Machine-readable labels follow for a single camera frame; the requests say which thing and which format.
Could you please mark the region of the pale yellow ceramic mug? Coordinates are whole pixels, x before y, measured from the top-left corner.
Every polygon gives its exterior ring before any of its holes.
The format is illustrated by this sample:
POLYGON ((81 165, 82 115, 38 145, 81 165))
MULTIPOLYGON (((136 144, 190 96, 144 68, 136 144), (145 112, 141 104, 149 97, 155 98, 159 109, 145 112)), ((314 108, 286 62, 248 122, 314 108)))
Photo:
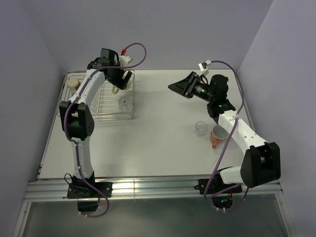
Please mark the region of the pale yellow ceramic mug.
POLYGON ((112 94, 117 94, 120 90, 123 90, 123 91, 129 90, 130 87, 131 87, 131 81, 130 80, 127 82, 126 85, 122 85, 121 87, 113 85, 113 87, 112 87, 112 94))

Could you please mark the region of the large clear glass cup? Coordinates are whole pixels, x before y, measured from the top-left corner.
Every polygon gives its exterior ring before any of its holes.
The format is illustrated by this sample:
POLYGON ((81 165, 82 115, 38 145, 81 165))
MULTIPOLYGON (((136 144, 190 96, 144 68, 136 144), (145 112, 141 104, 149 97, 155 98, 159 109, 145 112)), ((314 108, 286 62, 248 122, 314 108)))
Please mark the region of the large clear glass cup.
POLYGON ((118 100, 118 107, 122 113, 130 113, 133 111, 133 100, 131 96, 122 96, 118 100))

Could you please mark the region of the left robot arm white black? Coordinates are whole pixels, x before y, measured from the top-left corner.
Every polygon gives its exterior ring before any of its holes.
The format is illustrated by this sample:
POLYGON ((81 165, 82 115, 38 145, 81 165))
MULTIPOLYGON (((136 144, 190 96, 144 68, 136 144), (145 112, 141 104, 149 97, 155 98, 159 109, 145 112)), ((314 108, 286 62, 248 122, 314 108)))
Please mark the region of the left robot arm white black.
POLYGON ((75 170, 69 184, 68 198, 85 198, 97 194, 94 170, 90 159, 90 137, 95 123, 90 105, 101 85, 108 81, 119 90, 128 88, 132 58, 123 49, 120 54, 103 48, 100 56, 91 61, 83 81, 68 101, 59 104, 62 129, 71 142, 75 170))

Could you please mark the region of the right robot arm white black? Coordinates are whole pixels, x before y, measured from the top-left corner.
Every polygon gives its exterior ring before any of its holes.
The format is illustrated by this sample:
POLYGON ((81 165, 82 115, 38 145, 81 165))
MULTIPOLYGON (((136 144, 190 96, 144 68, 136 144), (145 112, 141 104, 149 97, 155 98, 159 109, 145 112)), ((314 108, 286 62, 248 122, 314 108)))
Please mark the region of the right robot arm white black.
POLYGON ((267 142, 238 118, 235 107, 227 99, 228 77, 213 75, 210 83, 201 82, 201 77, 191 72, 185 79, 172 83, 168 88, 188 99, 197 96, 207 103, 209 116, 228 132, 240 147, 244 158, 241 166, 217 169, 207 188, 214 194, 223 193, 229 187, 245 184, 254 188, 281 177, 280 148, 275 142, 267 142))

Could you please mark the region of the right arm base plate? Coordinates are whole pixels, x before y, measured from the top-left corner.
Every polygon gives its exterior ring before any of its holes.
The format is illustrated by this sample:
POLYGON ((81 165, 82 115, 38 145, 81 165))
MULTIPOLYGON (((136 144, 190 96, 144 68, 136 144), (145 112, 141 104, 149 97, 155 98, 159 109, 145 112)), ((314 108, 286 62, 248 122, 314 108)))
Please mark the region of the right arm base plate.
MULTIPOLYGON (((198 183, 197 185, 194 186, 194 189, 199 190, 199 193, 203 195, 208 181, 209 179, 198 179, 198 183)), ((224 184, 222 181, 219 181, 216 179, 210 184, 207 194, 215 194, 226 188, 230 188, 230 189, 225 191, 224 194, 228 194, 229 192, 232 192, 233 194, 242 193, 242 187, 238 186, 238 187, 233 188, 234 185, 235 184, 224 184)))

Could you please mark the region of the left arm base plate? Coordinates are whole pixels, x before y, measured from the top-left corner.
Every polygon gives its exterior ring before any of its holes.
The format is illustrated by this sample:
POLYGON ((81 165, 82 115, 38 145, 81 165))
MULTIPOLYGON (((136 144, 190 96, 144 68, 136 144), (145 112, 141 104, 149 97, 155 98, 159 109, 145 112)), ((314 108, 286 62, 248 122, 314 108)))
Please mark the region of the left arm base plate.
MULTIPOLYGON (((102 192, 107 198, 110 198, 112 195, 112 182, 97 182, 94 184, 94 187, 102 192)), ((87 186, 84 183, 83 187, 74 186, 71 184, 68 188, 67 198, 68 199, 77 199, 77 198, 100 198, 101 195, 95 191, 93 188, 87 186)))

